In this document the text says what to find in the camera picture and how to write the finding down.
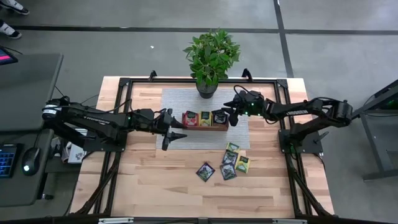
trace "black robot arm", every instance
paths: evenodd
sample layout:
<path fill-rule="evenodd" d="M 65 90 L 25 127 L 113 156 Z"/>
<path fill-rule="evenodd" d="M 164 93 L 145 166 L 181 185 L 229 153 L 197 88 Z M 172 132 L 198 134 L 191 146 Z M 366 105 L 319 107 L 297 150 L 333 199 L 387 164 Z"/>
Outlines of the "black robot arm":
<path fill-rule="evenodd" d="M 46 128 L 54 130 L 56 135 L 82 148 L 92 142 L 97 142 L 98 147 L 102 147 L 103 144 L 109 147 L 124 147 L 127 133 L 144 131 L 165 136 L 162 149 L 167 150 L 170 142 L 187 136 L 169 132 L 170 127 L 186 128 L 171 116 L 172 109 L 156 112 L 151 109 L 139 109 L 119 114 L 110 113 L 112 111 L 114 110 L 101 111 L 79 103 L 71 103 L 69 97 L 64 96 L 48 101 L 43 108 L 42 117 Z M 66 125 L 67 123 L 87 129 L 94 135 L 84 136 Z"/>
<path fill-rule="evenodd" d="M 299 146 L 304 138 L 315 131 L 319 131 L 329 126 L 343 127 L 351 122 L 352 106 L 347 101 L 338 101 L 331 98 L 315 98 L 301 103 L 283 105 L 264 99 L 257 91 L 248 91 L 243 88 L 239 93 L 236 92 L 233 101 L 224 103 L 228 108 L 223 108 L 229 113 L 229 122 L 232 126 L 238 123 L 238 115 L 262 116 L 267 123 L 270 121 L 278 122 L 287 116 L 297 116 L 303 114 L 314 114 L 318 117 L 304 124 L 296 123 L 290 129 L 289 141 L 293 145 Z"/>

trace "wooden table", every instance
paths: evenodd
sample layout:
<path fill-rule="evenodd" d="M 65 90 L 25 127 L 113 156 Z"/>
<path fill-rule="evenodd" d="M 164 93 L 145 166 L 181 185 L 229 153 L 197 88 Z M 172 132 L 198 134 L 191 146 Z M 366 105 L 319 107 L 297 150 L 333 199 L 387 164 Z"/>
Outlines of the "wooden table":
<path fill-rule="evenodd" d="M 114 107 L 119 78 L 104 77 L 98 109 L 110 110 Z M 289 78 L 287 81 L 292 103 L 307 99 L 303 79 Z M 274 87 L 270 84 L 248 83 L 244 86 L 275 100 Z M 219 85 L 220 89 L 233 91 L 232 87 L 232 84 Z M 136 83 L 132 91 L 133 109 L 161 109 L 162 90 L 165 88 L 195 88 L 195 85 Z M 303 123 L 311 118 L 310 115 L 296 116 L 295 121 Z M 294 217 L 285 158 L 280 153 L 277 138 L 279 129 L 278 123 L 268 125 L 260 117 L 250 117 L 251 148 L 241 151 L 251 159 L 249 172 L 237 172 L 237 178 L 227 181 L 223 180 L 219 169 L 224 150 L 156 150 L 156 136 L 131 132 L 119 166 L 112 216 Z M 81 208 L 97 187 L 103 157 L 103 152 L 95 152 L 83 161 L 71 212 Z M 324 208 L 333 213 L 322 163 L 311 154 L 303 154 L 302 157 L 309 189 Z M 195 174 L 204 162 L 216 169 L 207 182 Z M 298 190 L 298 195 L 300 208 L 304 211 L 301 190 Z"/>

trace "gray floor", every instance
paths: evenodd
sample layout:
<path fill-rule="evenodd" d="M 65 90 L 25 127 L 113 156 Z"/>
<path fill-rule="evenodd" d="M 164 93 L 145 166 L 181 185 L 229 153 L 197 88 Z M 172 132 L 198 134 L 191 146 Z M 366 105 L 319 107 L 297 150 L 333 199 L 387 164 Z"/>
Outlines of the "gray floor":
<path fill-rule="evenodd" d="M 286 29 L 397 30 L 395 0 L 280 0 Z M 116 27 L 277 28 L 272 0 L 22 0 L 28 17 L 0 12 L 15 25 Z M 21 40 L 0 37 L 0 45 L 25 54 L 60 52 L 64 64 L 58 87 L 75 101 L 95 95 L 105 75 L 186 76 L 184 49 L 195 33 L 64 32 L 23 30 Z M 255 77 L 286 77 L 278 34 L 232 34 L 242 59 L 229 71 L 248 68 Z M 295 77 L 305 79 L 308 95 L 347 99 L 354 108 L 398 78 L 398 35 L 287 35 Z M 398 178 L 363 182 L 377 171 L 360 120 L 329 128 L 323 140 L 326 176 L 341 217 L 398 223 Z M 0 217 L 62 215 L 72 185 L 49 184 L 60 199 L 17 209 L 0 208 Z"/>

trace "computer mouse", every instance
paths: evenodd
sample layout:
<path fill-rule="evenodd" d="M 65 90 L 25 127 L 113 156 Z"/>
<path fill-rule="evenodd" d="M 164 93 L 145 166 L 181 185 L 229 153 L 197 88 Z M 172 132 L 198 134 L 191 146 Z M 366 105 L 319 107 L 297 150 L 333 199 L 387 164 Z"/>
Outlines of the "computer mouse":
<path fill-rule="evenodd" d="M 24 153 L 22 156 L 22 173 L 25 175 L 35 175 L 39 170 L 39 157 L 40 148 L 32 147 Z"/>

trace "person's foot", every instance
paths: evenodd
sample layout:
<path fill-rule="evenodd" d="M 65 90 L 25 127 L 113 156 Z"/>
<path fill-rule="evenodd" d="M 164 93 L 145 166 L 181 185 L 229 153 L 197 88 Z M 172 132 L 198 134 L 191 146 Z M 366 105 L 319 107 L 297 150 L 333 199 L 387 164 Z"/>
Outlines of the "person's foot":
<path fill-rule="evenodd" d="M 7 25 L 6 23 L 4 23 L 0 27 L 0 33 L 6 34 L 11 39 L 20 39 L 20 37 L 22 37 L 22 34 L 20 32 L 14 30 L 11 26 Z"/>
<path fill-rule="evenodd" d="M 29 15 L 29 10 L 27 10 L 24 6 L 19 4 L 15 0 L 0 0 L 0 7 L 3 7 L 5 9 L 12 9 L 16 13 L 22 14 L 22 15 Z"/>

